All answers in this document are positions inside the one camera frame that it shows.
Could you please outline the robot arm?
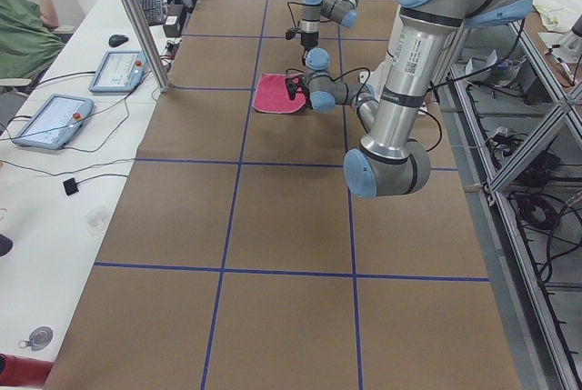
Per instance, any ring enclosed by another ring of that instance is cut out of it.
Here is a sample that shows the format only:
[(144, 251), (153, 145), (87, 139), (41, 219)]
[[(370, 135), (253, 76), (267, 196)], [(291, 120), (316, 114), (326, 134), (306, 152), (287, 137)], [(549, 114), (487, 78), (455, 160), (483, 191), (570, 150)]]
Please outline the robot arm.
[(305, 55), (302, 86), (319, 112), (351, 106), (366, 134), (346, 153), (344, 175), (354, 195), (407, 195), (430, 175), (426, 150), (410, 136), (446, 45), (460, 27), (479, 28), (525, 18), (533, 0), (397, 0), (402, 30), (380, 95), (364, 83), (348, 85), (328, 72), (322, 48)]
[(286, 32), (290, 40), (300, 35), (304, 52), (302, 64), (306, 64), (309, 51), (318, 47), (321, 18), (345, 28), (354, 26), (357, 20), (357, 7), (360, 0), (301, 0), (302, 12), (298, 24)]

